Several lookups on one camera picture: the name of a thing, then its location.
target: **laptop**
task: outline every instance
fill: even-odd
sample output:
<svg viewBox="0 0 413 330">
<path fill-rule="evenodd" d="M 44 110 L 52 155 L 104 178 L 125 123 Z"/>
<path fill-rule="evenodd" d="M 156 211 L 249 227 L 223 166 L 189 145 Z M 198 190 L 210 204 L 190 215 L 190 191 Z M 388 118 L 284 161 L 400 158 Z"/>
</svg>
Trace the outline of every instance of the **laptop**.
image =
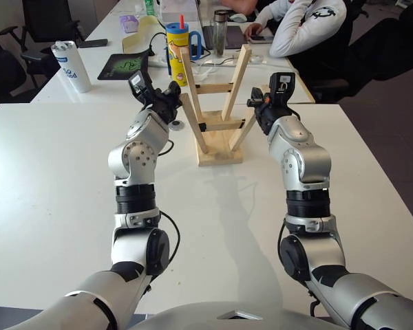
<svg viewBox="0 0 413 330">
<path fill-rule="evenodd" d="M 202 17 L 200 15 L 199 5 L 198 5 L 198 14 L 199 14 L 200 26 L 202 27 L 202 33 L 204 35 L 205 47 L 208 50 L 212 50 L 213 49 L 213 38 L 214 38 L 213 37 L 214 27 L 204 26 L 202 22 Z M 247 41 L 240 27 L 235 26 L 235 25 L 228 26 L 226 29 L 225 49 L 226 50 L 239 50 L 240 48 L 242 48 L 243 44 L 247 44 Z"/>
</svg>

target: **computer mouse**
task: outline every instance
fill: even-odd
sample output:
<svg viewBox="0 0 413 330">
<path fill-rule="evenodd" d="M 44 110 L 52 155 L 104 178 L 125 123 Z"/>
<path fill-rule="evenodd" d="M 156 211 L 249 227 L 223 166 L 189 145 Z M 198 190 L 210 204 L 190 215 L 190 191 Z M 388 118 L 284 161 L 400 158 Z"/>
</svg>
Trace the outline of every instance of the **computer mouse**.
<svg viewBox="0 0 413 330">
<path fill-rule="evenodd" d="M 243 14 L 234 14 L 234 15 L 231 15 L 229 18 L 230 20 L 236 23 L 245 23 L 246 21 L 248 21 L 246 16 Z"/>
</svg>

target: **mouse pad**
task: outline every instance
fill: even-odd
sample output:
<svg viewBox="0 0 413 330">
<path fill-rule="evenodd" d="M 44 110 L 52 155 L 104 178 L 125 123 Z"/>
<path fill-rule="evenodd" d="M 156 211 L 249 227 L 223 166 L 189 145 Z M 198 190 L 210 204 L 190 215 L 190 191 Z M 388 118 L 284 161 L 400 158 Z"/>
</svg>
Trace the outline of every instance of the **mouse pad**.
<svg viewBox="0 0 413 330">
<path fill-rule="evenodd" d="M 98 80 L 128 80 L 136 70 L 148 70 L 149 51 L 137 54 L 112 54 Z"/>
</svg>

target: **phone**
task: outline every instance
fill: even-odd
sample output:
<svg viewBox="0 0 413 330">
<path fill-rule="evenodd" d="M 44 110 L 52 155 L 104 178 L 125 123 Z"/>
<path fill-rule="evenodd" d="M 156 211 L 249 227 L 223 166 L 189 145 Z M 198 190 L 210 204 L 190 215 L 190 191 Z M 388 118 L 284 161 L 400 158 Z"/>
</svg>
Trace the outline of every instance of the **phone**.
<svg viewBox="0 0 413 330">
<path fill-rule="evenodd" d="M 82 41 L 78 47 L 79 48 L 91 48 L 91 47 L 104 47 L 107 46 L 109 41 L 107 39 L 96 39 L 96 40 L 88 40 Z"/>
<path fill-rule="evenodd" d="M 251 43 L 272 43 L 274 36 L 250 36 L 249 42 Z"/>
</svg>

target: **glass bottle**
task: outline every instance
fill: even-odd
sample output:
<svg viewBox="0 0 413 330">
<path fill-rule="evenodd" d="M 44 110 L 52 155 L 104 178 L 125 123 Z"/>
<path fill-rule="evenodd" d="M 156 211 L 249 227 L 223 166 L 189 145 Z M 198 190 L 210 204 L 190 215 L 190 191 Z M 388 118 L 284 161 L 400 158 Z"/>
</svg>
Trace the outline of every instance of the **glass bottle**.
<svg viewBox="0 0 413 330">
<path fill-rule="evenodd" d="M 213 51 L 217 57 L 222 57 L 225 49 L 227 20 L 228 12 L 226 10 L 214 11 Z"/>
</svg>

